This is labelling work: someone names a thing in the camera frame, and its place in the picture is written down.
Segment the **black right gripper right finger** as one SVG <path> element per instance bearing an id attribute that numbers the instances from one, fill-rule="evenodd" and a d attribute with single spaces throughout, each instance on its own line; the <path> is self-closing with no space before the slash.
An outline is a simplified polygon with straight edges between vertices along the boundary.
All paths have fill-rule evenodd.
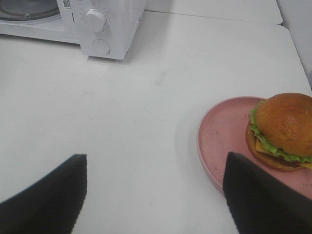
<path id="1" fill-rule="evenodd" d="M 229 152 L 223 192 L 240 234 L 310 234 L 312 200 Z"/>

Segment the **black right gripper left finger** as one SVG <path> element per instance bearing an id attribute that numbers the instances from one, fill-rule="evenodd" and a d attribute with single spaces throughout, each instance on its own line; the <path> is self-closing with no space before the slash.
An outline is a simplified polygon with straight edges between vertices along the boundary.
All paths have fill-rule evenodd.
<path id="1" fill-rule="evenodd" d="M 1 202 L 2 234 L 70 234 L 87 194 L 87 156 L 75 154 Z"/>

